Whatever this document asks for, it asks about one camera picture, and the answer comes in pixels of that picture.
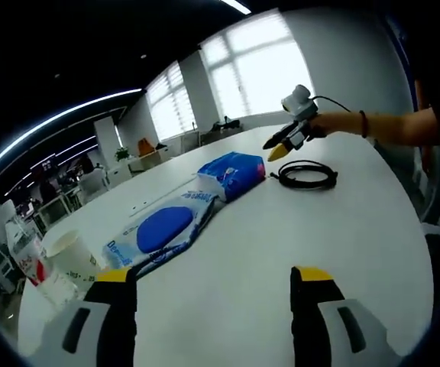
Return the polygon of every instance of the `paper cup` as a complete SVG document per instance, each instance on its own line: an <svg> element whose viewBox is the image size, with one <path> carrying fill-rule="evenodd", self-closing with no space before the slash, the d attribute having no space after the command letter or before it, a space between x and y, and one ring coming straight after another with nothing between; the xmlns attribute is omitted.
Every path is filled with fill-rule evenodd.
<svg viewBox="0 0 440 367"><path fill-rule="evenodd" d="M48 250L52 264L67 274L80 291L87 291L95 281L99 266L74 230L60 237Z"/></svg>

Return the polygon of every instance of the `window blind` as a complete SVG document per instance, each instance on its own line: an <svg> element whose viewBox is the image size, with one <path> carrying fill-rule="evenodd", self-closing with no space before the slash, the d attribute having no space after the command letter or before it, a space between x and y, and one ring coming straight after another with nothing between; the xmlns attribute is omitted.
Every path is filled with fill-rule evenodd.
<svg viewBox="0 0 440 367"><path fill-rule="evenodd" d="M231 118L282 111L297 84L312 93L308 68L277 11L235 24L202 44L219 108Z"/></svg>
<svg viewBox="0 0 440 367"><path fill-rule="evenodd" d="M159 141L196 127L180 65L175 62L147 88L147 103Z"/></svg>

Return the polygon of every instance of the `forearm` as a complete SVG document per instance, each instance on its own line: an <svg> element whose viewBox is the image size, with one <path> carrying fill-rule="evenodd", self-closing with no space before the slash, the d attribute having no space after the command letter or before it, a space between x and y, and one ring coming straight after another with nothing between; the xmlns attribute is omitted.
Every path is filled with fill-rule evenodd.
<svg viewBox="0 0 440 367"><path fill-rule="evenodd" d="M397 145L436 145L440 143L439 124L431 109L395 116L366 114L367 134L383 143ZM312 120L327 133L349 132L361 135L363 117L359 112L330 112Z"/></svg>

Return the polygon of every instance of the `desk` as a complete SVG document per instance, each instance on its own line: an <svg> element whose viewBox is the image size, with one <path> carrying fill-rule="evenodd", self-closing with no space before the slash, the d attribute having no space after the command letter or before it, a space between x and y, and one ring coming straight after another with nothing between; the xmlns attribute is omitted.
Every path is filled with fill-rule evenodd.
<svg viewBox="0 0 440 367"><path fill-rule="evenodd" d="M103 244L130 220L131 206L153 202L229 151L266 161L269 151L260 147L277 130L256 128L165 162L59 222L43 244L77 228L102 261ZM432 313L432 269L419 220L391 169L366 140L343 133L266 163L267 173L294 159L332 167L337 186L296 191L267 178L220 211L192 248L140 279L135 365L293 366L293 265L330 272L346 298L357 298L387 327L398 353L418 342ZM27 282L22 352L40 342L50 313Z"/></svg>
<svg viewBox="0 0 440 367"><path fill-rule="evenodd" d="M172 157L172 148L164 147L141 157L129 158L126 164L132 174L141 174L144 171L150 170L151 168L168 161Z"/></svg>

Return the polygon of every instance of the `black wristband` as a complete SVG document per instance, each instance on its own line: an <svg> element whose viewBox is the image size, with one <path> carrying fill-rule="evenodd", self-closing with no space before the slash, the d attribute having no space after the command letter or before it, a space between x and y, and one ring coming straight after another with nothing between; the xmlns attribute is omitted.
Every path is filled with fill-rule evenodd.
<svg viewBox="0 0 440 367"><path fill-rule="evenodd" d="M369 124L367 122L367 117L366 117L366 114L364 113L364 111L361 110L359 113L363 117L363 121L361 123L361 136L363 138L366 138L367 137L367 132L369 130Z"/></svg>

